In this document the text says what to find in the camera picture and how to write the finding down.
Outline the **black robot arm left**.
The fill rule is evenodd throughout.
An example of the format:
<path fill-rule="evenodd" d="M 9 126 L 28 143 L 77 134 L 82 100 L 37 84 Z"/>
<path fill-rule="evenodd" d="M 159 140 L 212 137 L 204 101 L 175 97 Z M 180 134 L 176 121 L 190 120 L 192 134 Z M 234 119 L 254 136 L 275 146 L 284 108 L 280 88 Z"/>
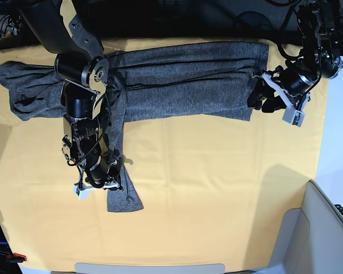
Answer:
<path fill-rule="evenodd" d="M 255 75 L 257 85 L 248 97 L 248 107 L 273 113 L 293 107 L 302 110 L 310 92 L 322 79 L 335 78 L 342 69 L 340 57 L 340 4 L 338 1 L 293 1 L 286 15 L 296 13 L 302 34 L 302 49 L 288 55 L 276 43 L 286 67 Z"/>

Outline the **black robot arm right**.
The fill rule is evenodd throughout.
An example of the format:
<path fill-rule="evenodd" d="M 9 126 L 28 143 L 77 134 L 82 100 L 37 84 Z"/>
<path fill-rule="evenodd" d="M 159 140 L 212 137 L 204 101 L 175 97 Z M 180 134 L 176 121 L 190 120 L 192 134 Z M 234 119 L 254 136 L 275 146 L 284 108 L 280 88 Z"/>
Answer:
<path fill-rule="evenodd" d="M 111 106 L 102 43 L 87 30 L 74 1 L 19 1 L 18 10 L 44 48 L 56 54 L 54 69 L 64 78 L 62 152 L 79 172 L 74 193 L 81 198 L 96 189 L 123 191 L 118 159 L 105 140 Z"/>

